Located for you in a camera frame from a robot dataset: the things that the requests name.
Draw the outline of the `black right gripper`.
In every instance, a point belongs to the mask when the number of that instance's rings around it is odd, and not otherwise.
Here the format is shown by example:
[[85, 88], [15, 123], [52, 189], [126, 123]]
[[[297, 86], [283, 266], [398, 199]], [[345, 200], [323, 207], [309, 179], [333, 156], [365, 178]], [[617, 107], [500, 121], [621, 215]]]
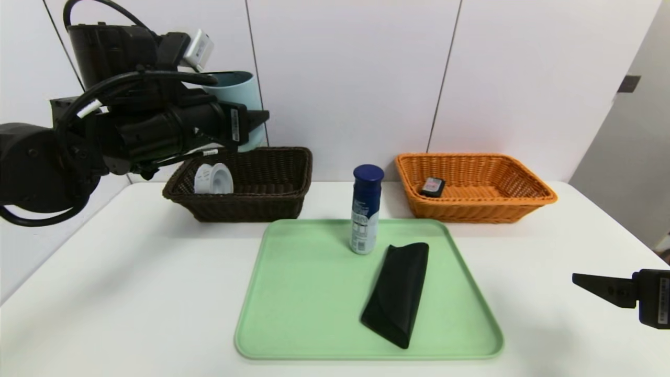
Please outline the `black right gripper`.
[[642, 269], [632, 279], [572, 274], [573, 284], [620, 308], [636, 308], [639, 322], [669, 329], [669, 270]]

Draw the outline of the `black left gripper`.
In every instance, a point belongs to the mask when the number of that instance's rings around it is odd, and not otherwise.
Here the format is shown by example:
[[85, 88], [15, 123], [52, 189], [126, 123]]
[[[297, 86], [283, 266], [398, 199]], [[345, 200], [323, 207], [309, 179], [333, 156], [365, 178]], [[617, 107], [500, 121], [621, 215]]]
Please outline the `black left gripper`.
[[183, 124], [191, 130], [189, 146], [209, 143], [239, 146], [249, 139], [249, 132], [270, 119], [268, 110], [247, 110], [247, 126], [241, 116], [246, 107], [220, 100], [184, 100]]

